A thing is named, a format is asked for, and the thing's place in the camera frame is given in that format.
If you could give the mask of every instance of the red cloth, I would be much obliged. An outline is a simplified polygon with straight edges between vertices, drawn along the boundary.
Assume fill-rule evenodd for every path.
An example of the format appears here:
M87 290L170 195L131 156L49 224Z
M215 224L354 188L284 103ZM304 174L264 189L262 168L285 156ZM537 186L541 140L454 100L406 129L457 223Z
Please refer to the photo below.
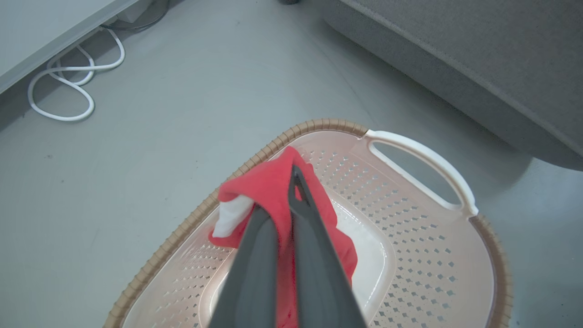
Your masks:
M293 165L298 166L304 174L350 285L352 285L352 274L357 263L354 244L348 236L336 228L336 212L324 187L316 177L314 168L311 164L305 163L294 148L287 147L277 159L261 163L245 175L225 182L219 190L219 201L231 201L240 194L245 195L271 215L278 230L278 328L297 327L294 245L287 198ZM216 246L238 248L250 216L250 214L247 215L230 236L214 238L211 231L209 240Z

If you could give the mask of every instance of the gray floor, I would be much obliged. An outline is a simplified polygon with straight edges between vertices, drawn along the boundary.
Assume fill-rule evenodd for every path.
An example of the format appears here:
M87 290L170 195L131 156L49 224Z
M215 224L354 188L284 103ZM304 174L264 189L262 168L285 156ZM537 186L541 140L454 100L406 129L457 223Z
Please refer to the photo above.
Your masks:
M466 177L510 256L511 327L583 322L583 173L522 154L327 26L314 4L197 0L121 35L126 61L65 124L0 97L0 326L100 327L126 284L232 171L299 122L346 118L418 140ZM86 44L114 61L102 33ZM49 80L40 106L85 109ZM387 151L448 198L422 165Z

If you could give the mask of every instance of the basket rim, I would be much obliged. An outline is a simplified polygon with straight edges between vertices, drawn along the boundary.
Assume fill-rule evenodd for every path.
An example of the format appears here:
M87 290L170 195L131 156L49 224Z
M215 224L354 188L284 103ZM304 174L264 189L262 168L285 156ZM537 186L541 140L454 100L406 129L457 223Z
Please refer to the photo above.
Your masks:
M352 134L356 137L363 137L368 128L346 120L334 118L322 118L310 120L295 125L284 133L280 134L268 145L263 147L251 159L246 161L237 169L227 180L234 179L252 169L255 165L262 163L281 149L285 148L295 139L317 131L338 131ZM120 328L135 301L150 284L156 274L168 262L174 252L186 241L190 234L213 212L218 206L217 199L219 188L216 188L200 205L182 222L178 228L172 232L146 264L140 269L140 272L134 276L133 280L122 291L113 308L107 316L103 328ZM494 300L491 308L488 328L505 328L508 327L510 314L512 310L512 275L508 260L502 245L490 225L487 218L478 214L470 219L470 222L482 237L484 244L490 254L494 268Z

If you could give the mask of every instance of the gray fabric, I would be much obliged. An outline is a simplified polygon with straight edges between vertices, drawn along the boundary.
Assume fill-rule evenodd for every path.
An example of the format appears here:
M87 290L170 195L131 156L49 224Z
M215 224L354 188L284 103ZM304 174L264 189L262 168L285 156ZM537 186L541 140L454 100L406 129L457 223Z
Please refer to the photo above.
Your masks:
M583 168L583 5L319 0L326 21L510 144Z

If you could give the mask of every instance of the plastic laundry basket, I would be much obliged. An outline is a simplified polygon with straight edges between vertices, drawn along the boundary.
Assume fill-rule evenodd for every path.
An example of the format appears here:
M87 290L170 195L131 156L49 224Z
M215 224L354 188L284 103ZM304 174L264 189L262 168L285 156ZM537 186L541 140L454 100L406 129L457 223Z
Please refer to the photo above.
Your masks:
M407 151L439 172L461 200L434 194L375 148ZM299 124L230 179L293 146L312 163L355 244L353 292L371 327L507 327L512 307L505 254L462 176L441 156L400 135L344 120ZM130 282L104 325L208 326L236 250L207 238L217 190L172 233Z

